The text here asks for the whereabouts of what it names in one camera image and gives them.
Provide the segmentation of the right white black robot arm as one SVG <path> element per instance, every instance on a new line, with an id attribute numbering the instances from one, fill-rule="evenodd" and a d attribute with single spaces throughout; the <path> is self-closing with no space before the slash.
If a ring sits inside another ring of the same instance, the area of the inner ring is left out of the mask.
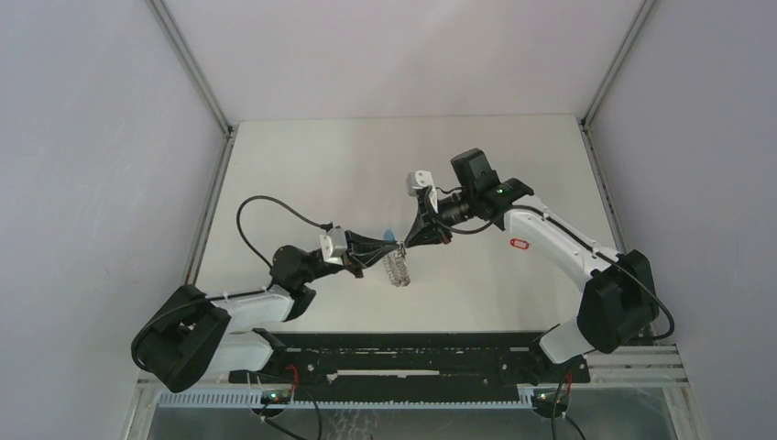
<path id="1" fill-rule="evenodd" d="M 432 174 L 408 174 L 406 188 L 418 211 L 406 248 L 447 244 L 473 218 L 484 221 L 540 251 L 582 293 L 575 317 L 558 324 L 530 349 L 535 378 L 555 380 L 566 362 L 592 351 L 611 353 L 634 340 L 661 311 L 648 259 L 634 250 L 623 254 L 587 237 L 564 221 L 524 182 L 501 180 L 486 154 L 472 148 L 451 160 L 458 189 L 438 193 Z"/>

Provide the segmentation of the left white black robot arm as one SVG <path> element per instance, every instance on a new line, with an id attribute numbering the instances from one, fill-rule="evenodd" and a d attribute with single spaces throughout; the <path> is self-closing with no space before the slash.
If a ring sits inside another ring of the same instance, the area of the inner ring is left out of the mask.
<path id="1" fill-rule="evenodd" d="M 137 367 L 169 391 L 181 392 L 202 377 L 253 371 L 265 382 L 279 380 L 287 359 L 264 325 L 292 321 L 316 296 L 310 283 L 347 271 L 361 278 L 398 240 L 361 236 L 335 227 L 311 251 L 292 245 L 273 255 L 268 286 L 256 291 L 208 296 L 195 285 L 180 286 L 137 333 L 130 353 Z"/>

